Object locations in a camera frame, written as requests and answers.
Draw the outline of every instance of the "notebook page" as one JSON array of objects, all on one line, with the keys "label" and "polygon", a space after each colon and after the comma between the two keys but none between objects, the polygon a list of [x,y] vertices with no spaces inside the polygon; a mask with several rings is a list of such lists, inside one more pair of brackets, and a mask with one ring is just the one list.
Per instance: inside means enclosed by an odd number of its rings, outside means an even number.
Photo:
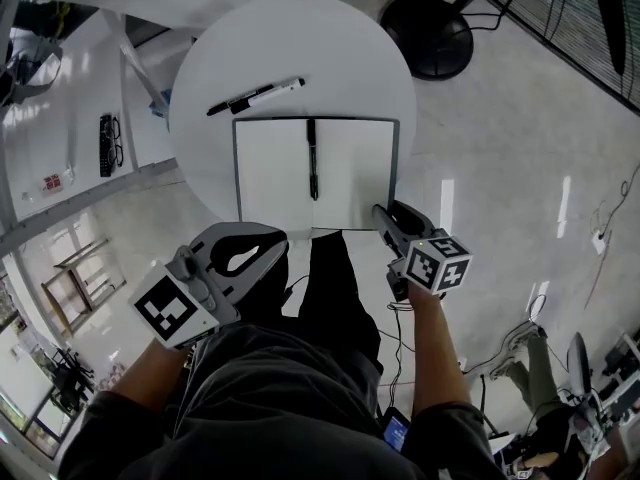
[{"label": "notebook page", "polygon": [[236,121],[242,220],[283,231],[311,227],[306,121]]},{"label": "notebook page", "polygon": [[318,119],[319,198],[313,226],[373,229],[371,208],[387,207],[393,159],[394,123]]}]

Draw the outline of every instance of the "pen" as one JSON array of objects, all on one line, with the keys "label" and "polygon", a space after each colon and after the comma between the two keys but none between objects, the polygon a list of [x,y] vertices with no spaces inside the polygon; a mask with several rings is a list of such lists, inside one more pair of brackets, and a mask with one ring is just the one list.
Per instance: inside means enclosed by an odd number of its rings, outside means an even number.
[{"label": "pen", "polygon": [[307,142],[309,143],[309,190],[314,201],[318,200],[318,172],[316,158],[316,120],[307,119]]},{"label": "pen", "polygon": [[256,105],[262,103],[265,100],[273,98],[274,96],[279,96],[280,94],[284,94],[285,92],[299,89],[304,84],[304,78],[294,78],[293,80],[289,80],[279,85],[265,85],[264,87],[260,87],[259,89],[250,91],[232,100],[218,103],[207,111],[207,115],[213,116],[226,109],[231,109],[232,114],[237,114],[238,112],[242,112],[249,107],[255,107]]}]

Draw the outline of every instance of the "black shirt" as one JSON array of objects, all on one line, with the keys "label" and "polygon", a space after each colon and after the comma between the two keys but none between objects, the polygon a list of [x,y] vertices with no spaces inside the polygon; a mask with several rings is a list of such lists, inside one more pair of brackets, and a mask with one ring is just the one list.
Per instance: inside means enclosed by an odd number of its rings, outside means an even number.
[{"label": "black shirt", "polygon": [[200,343],[175,435],[159,417],[110,392],[96,396],[59,478],[493,480],[480,412],[429,408],[402,454],[373,417],[379,374],[358,352],[233,324]]}]

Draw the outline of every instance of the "shoe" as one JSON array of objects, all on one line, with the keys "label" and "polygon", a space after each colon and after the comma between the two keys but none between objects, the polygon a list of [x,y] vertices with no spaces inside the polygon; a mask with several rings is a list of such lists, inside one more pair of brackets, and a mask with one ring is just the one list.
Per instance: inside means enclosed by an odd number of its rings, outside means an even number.
[{"label": "shoe", "polygon": [[500,366],[495,368],[490,374],[489,379],[496,380],[498,377],[504,377],[507,374],[507,371],[511,367],[512,364],[516,362],[516,358],[514,356],[508,356],[505,358]]},{"label": "shoe", "polygon": [[523,326],[522,330],[509,340],[509,352],[515,352],[521,346],[526,345],[531,338],[538,337],[546,338],[547,333],[539,325],[530,322],[529,325]]}]

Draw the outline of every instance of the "hand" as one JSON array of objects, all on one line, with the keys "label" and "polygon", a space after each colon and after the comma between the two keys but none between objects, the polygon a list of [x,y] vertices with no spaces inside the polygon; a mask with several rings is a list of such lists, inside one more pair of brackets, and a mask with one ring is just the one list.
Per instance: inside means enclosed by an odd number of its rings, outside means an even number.
[{"label": "hand", "polygon": [[439,307],[440,297],[431,295],[427,291],[419,288],[415,284],[409,282],[409,302],[413,306],[413,310],[421,310],[423,308]]}]

